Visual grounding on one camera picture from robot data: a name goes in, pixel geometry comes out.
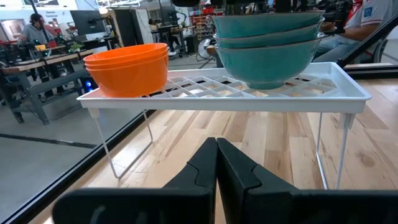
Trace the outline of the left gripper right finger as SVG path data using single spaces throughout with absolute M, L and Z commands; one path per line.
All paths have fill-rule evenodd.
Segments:
M 398 224 L 398 190 L 302 190 L 217 140 L 227 224 Z

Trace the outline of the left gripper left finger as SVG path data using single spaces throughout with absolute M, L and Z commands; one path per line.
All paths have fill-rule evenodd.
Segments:
M 84 188 L 62 196 L 54 224 L 214 224 L 217 142 L 208 138 L 161 188 Z

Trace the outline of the teal ceramic patterned bowl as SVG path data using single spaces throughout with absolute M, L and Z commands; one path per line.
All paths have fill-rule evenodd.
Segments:
M 271 34 L 221 38 L 218 37 L 216 33 L 213 38 L 221 48 L 251 48 L 294 44 L 296 42 L 304 42 L 318 38 L 320 36 L 319 30 L 324 20 L 325 18 L 322 17 L 317 23 L 310 26 Z
M 221 38 L 250 37 L 310 26 L 323 14 L 323 11 L 304 11 L 213 16 L 213 22 Z
M 233 78 L 252 89 L 275 89 L 308 67 L 324 36 L 319 32 L 312 40 L 267 47 L 227 48 L 216 44 L 215 49 Z

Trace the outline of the white lattice shelf rack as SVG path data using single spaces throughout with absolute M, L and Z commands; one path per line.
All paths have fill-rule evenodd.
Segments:
M 101 109 L 339 113 L 343 137 L 335 187 L 340 187 L 348 131 L 371 94 L 334 62 L 311 63 L 273 90 L 255 90 L 223 68 L 172 70 L 165 86 L 135 98 L 107 97 L 99 88 L 80 97 L 98 121 Z

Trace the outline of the grey floor fan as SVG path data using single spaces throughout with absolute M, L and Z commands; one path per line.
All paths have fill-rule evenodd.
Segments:
M 202 59 L 210 59 L 212 55 L 207 52 L 207 48 L 215 44 L 216 40 L 213 38 L 202 39 L 198 44 L 197 55 Z

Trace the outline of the wooden workbench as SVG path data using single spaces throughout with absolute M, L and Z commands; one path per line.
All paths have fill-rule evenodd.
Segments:
M 76 52 L 74 54 L 53 55 L 49 57 L 44 57 L 42 59 L 36 59 L 32 63 L 24 62 L 13 67 L 0 68 L 0 95 L 6 101 L 6 104 L 9 106 L 10 111 L 14 115 L 17 122 L 24 122 L 22 113 L 31 112 L 37 115 L 37 117 L 42 121 L 44 125 L 49 124 L 49 119 L 45 114 L 43 106 L 60 100 L 63 97 L 71 95 L 72 93 L 78 93 L 78 95 L 80 96 L 83 95 L 83 86 L 79 82 L 79 79 L 89 76 L 88 72 L 85 71 L 72 72 L 65 77 L 58 77 L 56 79 L 32 86 L 28 80 L 27 75 L 25 74 L 26 71 L 37 67 L 48 67 L 51 64 L 71 60 L 74 58 L 82 59 L 87 55 L 91 55 L 93 53 L 94 50 L 84 50 L 81 52 Z M 22 92 L 25 94 L 26 98 L 30 102 L 28 105 L 23 104 L 23 102 L 21 101 L 15 100 L 7 91 L 4 79 L 12 76 L 18 78 L 18 81 L 15 82 L 15 84 L 16 86 L 22 87 Z M 69 90 L 65 90 L 61 95 L 53 95 L 45 102 L 41 101 L 38 98 L 38 95 L 41 93 L 60 86 L 67 85 L 71 82 L 74 84 L 74 87 Z

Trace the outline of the dark grey metal stand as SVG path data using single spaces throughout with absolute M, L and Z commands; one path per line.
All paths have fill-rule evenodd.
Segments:
M 350 51 L 346 56 L 339 59 L 337 64 L 340 67 L 345 67 L 347 64 L 352 62 L 355 58 L 364 53 L 368 48 L 374 45 L 378 40 L 383 37 L 387 37 L 389 33 L 398 26 L 398 13 L 394 15 L 389 21 L 384 25 L 380 26 L 375 30 L 370 36 L 360 42 L 352 51 Z

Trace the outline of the black monitor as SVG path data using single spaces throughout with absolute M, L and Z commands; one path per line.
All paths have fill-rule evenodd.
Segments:
M 98 11 L 70 11 L 79 35 L 94 34 L 105 31 L 103 17 Z

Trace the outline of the person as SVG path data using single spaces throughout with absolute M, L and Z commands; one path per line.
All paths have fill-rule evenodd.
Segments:
M 345 32 L 324 38 L 314 62 L 335 62 L 369 37 L 392 16 L 393 0 L 354 0 L 345 23 Z
M 44 18 L 40 14 L 33 13 L 30 16 L 30 23 L 27 24 L 18 38 L 19 45 L 37 43 L 46 45 L 48 41 L 54 40 L 54 36 L 45 29 Z

